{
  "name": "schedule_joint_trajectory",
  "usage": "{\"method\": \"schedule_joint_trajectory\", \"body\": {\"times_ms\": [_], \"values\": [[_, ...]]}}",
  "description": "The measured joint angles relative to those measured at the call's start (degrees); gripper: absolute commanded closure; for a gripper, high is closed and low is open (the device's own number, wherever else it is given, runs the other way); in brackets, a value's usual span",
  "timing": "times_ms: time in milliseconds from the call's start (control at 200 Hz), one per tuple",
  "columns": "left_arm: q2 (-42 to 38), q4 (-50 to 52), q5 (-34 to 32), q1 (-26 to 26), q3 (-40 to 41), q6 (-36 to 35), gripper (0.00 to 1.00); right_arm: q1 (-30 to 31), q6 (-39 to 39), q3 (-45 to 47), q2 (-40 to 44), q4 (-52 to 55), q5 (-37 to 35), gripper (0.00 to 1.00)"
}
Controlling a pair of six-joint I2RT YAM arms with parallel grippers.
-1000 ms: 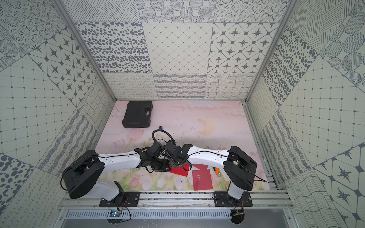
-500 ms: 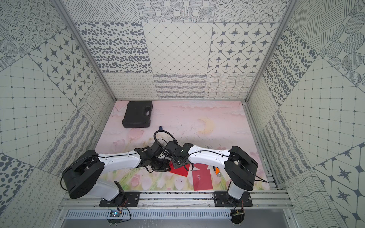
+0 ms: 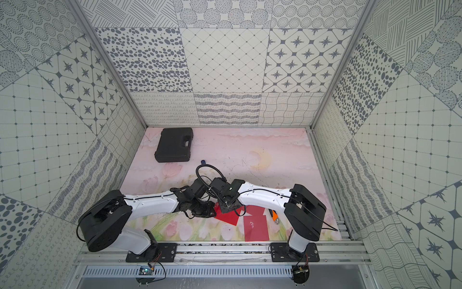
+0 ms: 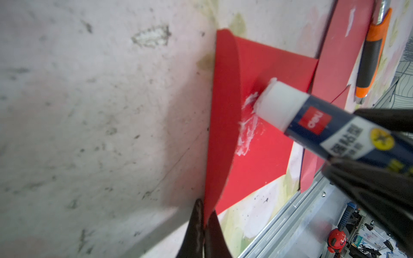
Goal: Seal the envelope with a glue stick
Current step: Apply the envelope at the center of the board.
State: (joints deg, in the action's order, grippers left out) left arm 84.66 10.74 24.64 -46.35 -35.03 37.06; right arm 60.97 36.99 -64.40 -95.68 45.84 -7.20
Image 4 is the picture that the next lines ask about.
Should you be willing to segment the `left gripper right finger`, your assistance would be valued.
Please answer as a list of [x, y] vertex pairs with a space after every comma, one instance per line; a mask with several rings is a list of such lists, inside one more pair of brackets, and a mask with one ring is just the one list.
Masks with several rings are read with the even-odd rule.
[[225, 242], [216, 211], [214, 211], [208, 219], [204, 237], [205, 258], [232, 258]]

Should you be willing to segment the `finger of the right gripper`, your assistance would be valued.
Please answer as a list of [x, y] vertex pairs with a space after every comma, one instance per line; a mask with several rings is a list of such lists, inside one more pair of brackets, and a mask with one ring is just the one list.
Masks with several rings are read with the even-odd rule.
[[322, 174], [379, 222], [407, 255], [412, 255], [412, 177], [336, 158], [322, 167]]
[[412, 109], [358, 109], [354, 114], [391, 131], [413, 131]]

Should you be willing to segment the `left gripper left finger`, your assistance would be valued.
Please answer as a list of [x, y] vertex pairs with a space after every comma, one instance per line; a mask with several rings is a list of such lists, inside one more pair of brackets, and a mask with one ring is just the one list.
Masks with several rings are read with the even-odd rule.
[[201, 199], [195, 201], [181, 248], [176, 258], [202, 258], [204, 246], [204, 213]]

